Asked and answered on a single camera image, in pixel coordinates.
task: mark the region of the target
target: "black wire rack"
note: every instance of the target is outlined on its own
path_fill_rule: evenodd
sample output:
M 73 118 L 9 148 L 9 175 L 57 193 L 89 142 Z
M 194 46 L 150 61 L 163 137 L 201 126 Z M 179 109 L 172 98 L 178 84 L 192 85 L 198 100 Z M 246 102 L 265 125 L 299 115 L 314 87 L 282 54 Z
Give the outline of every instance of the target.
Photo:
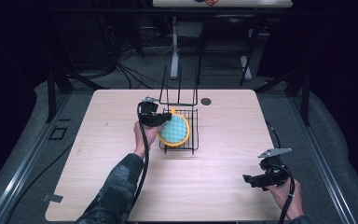
M 178 78 L 175 81 L 169 83 L 167 78 L 167 68 L 164 69 L 164 75 L 162 79 L 161 91 L 159 95 L 159 103 L 166 105 L 163 112 L 171 112 L 172 108 L 175 108 L 177 114 L 184 116 L 190 126 L 190 136 L 180 146 L 170 147 L 166 146 L 162 142 L 159 142 L 159 147 L 164 149 L 165 153 L 169 150 L 191 150 L 194 151 L 199 148 L 199 120 L 198 109 L 195 108 L 198 102 L 198 89 L 196 84 L 196 76 L 194 80 L 182 80 L 181 68 L 179 68 Z

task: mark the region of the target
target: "gray carpet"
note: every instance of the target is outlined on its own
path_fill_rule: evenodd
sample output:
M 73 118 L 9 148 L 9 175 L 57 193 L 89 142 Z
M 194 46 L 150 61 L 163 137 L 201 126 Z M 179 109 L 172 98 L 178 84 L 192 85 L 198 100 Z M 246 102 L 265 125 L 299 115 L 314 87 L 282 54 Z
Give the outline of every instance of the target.
M 193 39 L 187 39 L 181 47 L 180 64 L 184 78 L 191 78 L 195 75 L 196 60 L 192 53 L 194 52 L 193 41 Z M 263 41 L 265 39 L 261 37 L 259 41 L 261 44 L 258 46 L 259 49 L 256 51 L 255 59 L 251 64 L 253 74 L 256 74 L 257 58 L 259 59 L 262 54 Z M 157 54 L 153 50 L 147 50 L 144 58 L 134 53 L 128 60 L 122 60 L 121 63 L 142 73 L 142 76 L 133 74 L 146 85 L 159 89 L 164 67 L 167 67 L 169 72 L 171 54 Z M 145 89 L 145 85 L 138 86 L 138 82 L 133 77 L 130 77 L 130 80 L 133 89 Z M 234 73 L 225 76 L 205 76 L 201 78 L 200 89 L 253 90 L 264 84 L 262 77 L 254 77 L 252 81 L 246 82 L 243 86 L 239 85 L 240 80 L 241 76 Z M 127 78 L 119 71 L 115 71 L 106 77 L 94 78 L 93 81 L 111 89 L 127 89 L 130 86 Z M 66 97 L 58 93 L 59 98 L 66 104 L 54 123 L 51 124 L 52 130 L 49 130 L 32 172 L 29 173 L 22 189 L 29 186 L 75 140 L 88 107 L 92 90 L 79 81 L 72 80 L 72 83 L 76 89 L 73 94 Z M 282 83 L 271 91 L 257 94 L 266 121 L 273 126 L 279 136 L 281 147 L 293 149 L 292 152 L 282 155 L 282 159 L 290 167 L 294 177 L 301 183 L 304 209 L 313 222 L 342 223 L 336 205 L 331 198 L 331 192 L 325 185 L 325 180 L 318 169 L 309 137 L 303 130 L 301 120 L 296 118 L 298 111 L 291 103 L 296 102 L 296 99 L 287 99 L 282 93 L 284 87 L 285 84 Z M 23 158 L 30 150 L 33 150 L 38 136 L 46 129 L 45 120 L 48 117 L 47 84 L 41 84 L 35 91 L 38 94 L 38 101 L 34 113 L 0 173 L 0 199 L 10 179 L 21 165 Z M 358 223 L 358 177 L 348 163 L 345 139 L 334 119 L 314 95 L 310 97 L 310 129 L 317 139 L 345 202 L 348 203 L 354 220 Z M 272 132 L 271 139 L 277 146 L 277 138 Z M 67 155 L 68 151 L 33 183 L 17 205 L 9 223 L 48 223 L 44 218 L 48 203 L 42 199 L 45 195 L 54 191 Z

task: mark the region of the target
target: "person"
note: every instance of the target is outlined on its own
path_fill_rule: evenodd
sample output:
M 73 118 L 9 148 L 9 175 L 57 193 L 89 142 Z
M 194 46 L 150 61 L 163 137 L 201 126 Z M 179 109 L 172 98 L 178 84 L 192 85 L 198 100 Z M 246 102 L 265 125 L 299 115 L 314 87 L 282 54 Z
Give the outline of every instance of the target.
M 145 126 L 148 148 L 155 141 L 163 126 Z M 139 122 L 135 122 L 135 149 L 120 161 L 110 172 L 105 183 L 94 200 L 89 204 L 83 215 L 77 219 L 77 224 L 110 223 L 124 224 L 127 222 L 137 189 L 139 176 L 144 168 L 145 143 Z M 310 219 L 304 215 L 302 208 L 301 187 L 295 180 L 295 197 L 293 198 L 286 217 L 290 224 L 310 224 Z M 276 204 L 282 209 L 289 194 L 290 181 L 283 185 L 266 187 L 271 192 Z

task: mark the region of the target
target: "camouflage sleeve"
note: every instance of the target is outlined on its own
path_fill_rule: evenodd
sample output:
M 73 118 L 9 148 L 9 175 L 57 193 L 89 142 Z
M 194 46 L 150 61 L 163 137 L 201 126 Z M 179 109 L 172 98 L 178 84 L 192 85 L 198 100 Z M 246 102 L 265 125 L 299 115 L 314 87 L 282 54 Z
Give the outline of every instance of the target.
M 139 156 L 128 154 L 113 168 L 95 199 L 76 223 L 126 223 L 143 168 L 144 161 Z
M 304 216 L 296 217 L 295 219 L 290 221 L 289 224 L 312 224 L 312 222 L 310 221 L 309 217 L 304 215 Z

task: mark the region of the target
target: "table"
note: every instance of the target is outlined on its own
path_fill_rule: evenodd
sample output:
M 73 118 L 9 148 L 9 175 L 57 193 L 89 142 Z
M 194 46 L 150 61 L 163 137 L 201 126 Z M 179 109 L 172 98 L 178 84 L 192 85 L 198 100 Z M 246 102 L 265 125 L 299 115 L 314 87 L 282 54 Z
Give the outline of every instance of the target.
M 191 101 L 192 93 L 181 90 L 181 101 Z M 94 93 L 54 192 L 62 201 L 50 202 L 47 220 L 76 220 L 111 169 L 133 152 L 136 106 L 146 96 L 159 98 L 159 91 Z M 281 211 L 271 195 L 242 178 L 263 174 L 257 156 L 273 148 L 255 92 L 198 90 L 198 96 L 198 149 L 165 153 L 158 139 L 153 143 L 130 221 L 277 220 Z
M 287 8 L 293 5 L 291 0 L 219 0 L 215 7 L 248 7 L 248 8 L 266 8 L 279 7 Z M 153 0 L 154 7 L 206 7 L 212 8 L 204 2 L 196 2 L 194 0 Z M 177 21 L 176 17 L 172 17 L 172 63 L 171 63 L 171 79 L 177 79 L 179 66 L 179 50 L 177 48 Z M 246 65 L 246 58 L 241 57 L 241 65 Z M 246 80 L 251 80 L 250 70 L 245 73 Z

